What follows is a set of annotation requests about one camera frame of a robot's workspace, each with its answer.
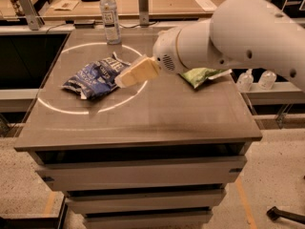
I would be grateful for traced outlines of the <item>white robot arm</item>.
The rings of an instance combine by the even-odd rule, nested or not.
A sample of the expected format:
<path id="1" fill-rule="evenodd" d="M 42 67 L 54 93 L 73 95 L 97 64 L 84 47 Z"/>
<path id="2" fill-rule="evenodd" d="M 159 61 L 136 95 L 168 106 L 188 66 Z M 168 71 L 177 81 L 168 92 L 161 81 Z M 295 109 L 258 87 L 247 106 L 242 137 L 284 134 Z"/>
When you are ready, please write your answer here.
<path id="1" fill-rule="evenodd" d="M 226 0 L 212 17 L 161 31 L 152 56 L 143 55 L 114 82 L 127 88 L 194 68 L 262 68 L 305 91 L 305 29 L 266 0 Z"/>

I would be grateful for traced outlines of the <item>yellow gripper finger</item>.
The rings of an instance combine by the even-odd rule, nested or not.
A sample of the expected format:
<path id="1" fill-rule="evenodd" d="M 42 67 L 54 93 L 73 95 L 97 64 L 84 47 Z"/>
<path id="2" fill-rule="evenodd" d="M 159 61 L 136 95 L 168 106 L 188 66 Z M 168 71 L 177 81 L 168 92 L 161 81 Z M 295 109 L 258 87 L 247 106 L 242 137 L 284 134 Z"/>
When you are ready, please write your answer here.
<path id="1" fill-rule="evenodd" d="M 119 88 L 128 88 L 130 86 L 143 83 L 147 80 L 156 78 L 160 74 L 160 66 L 153 58 L 149 59 L 147 65 L 143 68 L 131 68 L 124 70 L 114 79 L 114 83 Z"/>
<path id="2" fill-rule="evenodd" d="M 131 68 L 143 68 L 147 65 L 149 59 L 150 58 L 146 54 L 144 54 L 131 63 Z"/>

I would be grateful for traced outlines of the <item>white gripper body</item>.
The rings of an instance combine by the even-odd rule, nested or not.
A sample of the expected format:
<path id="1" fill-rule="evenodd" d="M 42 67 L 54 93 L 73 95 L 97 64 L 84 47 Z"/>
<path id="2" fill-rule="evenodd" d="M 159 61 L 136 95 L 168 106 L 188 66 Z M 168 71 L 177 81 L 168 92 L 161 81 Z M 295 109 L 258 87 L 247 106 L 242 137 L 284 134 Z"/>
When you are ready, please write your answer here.
<path id="1" fill-rule="evenodd" d="M 187 70 L 177 51 L 177 39 L 180 31 L 179 27 L 160 31 L 152 48 L 153 57 L 167 73 L 184 73 Z"/>

